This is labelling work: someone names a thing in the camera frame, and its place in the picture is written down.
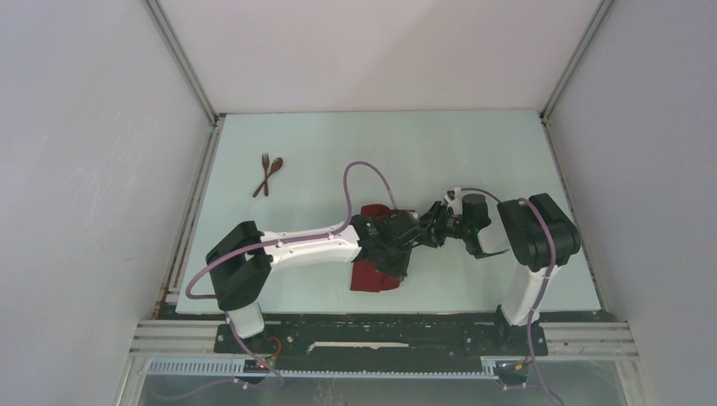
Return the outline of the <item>red cloth napkin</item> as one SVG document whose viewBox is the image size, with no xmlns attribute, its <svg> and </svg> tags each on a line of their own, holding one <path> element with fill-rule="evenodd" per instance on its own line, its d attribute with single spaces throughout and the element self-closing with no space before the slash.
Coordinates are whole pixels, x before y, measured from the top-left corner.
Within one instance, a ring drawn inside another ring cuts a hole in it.
<svg viewBox="0 0 717 406">
<path fill-rule="evenodd" d="M 390 216 L 394 213 L 407 210 L 391 209 L 385 205 L 373 204 L 363 206 L 358 215 L 370 216 L 370 217 L 383 217 Z M 413 213 L 414 217 L 418 220 L 414 211 L 408 210 Z M 352 276 L 350 289 L 358 292 L 371 292 L 378 293 L 383 291 L 390 291 L 400 286 L 402 281 L 397 280 L 393 277 L 380 274 L 375 266 L 368 261 L 360 261 L 358 263 L 353 262 Z"/>
</svg>

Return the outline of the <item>brown wooden spoon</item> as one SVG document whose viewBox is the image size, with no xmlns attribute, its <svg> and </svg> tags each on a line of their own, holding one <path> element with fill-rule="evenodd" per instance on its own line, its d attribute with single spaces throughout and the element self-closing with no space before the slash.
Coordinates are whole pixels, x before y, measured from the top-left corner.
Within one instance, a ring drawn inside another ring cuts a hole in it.
<svg viewBox="0 0 717 406">
<path fill-rule="evenodd" d="M 253 193 L 254 198 L 257 197 L 260 194 L 260 192 L 263 192 L 264 196 L 269 195 L 269 185 L 268 185 L 269 179 L 271 178 L 272 175 L 274 175 L 275 173 L 277 173 L 278 171 L 280 171 L 282 169 L 283 164 L 284 164 L 284 160 L 282 157 L 276 158 L 271 163 L 271 166 L 269 167 L 269 169 L 265 175 L 265 180 L 260 184 L 260 186 L 257 188 L 257 190 Z"/>
</svg>

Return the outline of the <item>brown wooden fork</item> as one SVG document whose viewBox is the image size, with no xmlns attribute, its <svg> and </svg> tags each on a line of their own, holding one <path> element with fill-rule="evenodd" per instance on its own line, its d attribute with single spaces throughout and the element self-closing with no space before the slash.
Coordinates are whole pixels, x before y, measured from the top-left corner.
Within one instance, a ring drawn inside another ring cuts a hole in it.
<svg viewBox="0 0 717 406">
<path fill-rule="evenodd" d="M 262 167 L 263 167 L 263 169 L 264 169 L 264 179 L 263 179 L 262 184 L 261 184 L 261 186 L 260 186 L 260 190 L 263 191 L 264 196 L 268 196 L 268 195 L 269 195 L 269 191 L 268 191 L 268 186 L 267 186 L 267 180 L 268 180 L 268 178 L 269 178 L 269 172 L 270 172 L 270 169 L 271 169 L 271 159 L 270 159 L 269 154 L 268 154 L 267 152 L 265 152 L 265 153 L 262 154 L 261 161 L 262 161 Z"/>
</svg>

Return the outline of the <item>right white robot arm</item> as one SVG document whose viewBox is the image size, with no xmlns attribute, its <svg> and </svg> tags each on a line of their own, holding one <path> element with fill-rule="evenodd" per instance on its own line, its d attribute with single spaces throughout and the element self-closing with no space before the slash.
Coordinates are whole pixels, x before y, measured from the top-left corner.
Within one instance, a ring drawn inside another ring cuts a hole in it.
<svg viewBox="0 0 717 406">
<path fill-rule="evenodd" d="M 517 268 L 511 286 L 496 310 L 491 340 L 497 350 L 512 354 L 526 341 L 524 326 L 539 320 L 539 308 L 553 276 L 582 245 L 577 226 L 546 193 L 500 200 L 473 187 L 449 190 L 420 217 L 425 244 L 442 246 L 446 239 L 463 241 L 476 259 L 506 252 Z"/>
</svg>

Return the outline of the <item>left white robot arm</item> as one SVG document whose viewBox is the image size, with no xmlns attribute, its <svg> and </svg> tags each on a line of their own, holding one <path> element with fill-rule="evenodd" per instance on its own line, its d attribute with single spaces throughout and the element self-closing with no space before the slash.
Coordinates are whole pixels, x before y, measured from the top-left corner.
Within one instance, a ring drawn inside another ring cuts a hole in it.
<svg viewBox="0 0 717 406">
<path fill-rule="evenodd" d="M 327 262 L 368 261 L 380 273 L 403 278 L 413 248 L 431 243 L 430 233 L 409 211 L 355 215 L 344 223 L 297 233 L 261 232 L 247 221 L 205 260 L 218 308 L 233 325 L 235 342 L 253 353 L 267 341 L 258 298 L 271 274 Z"/>
</svg>

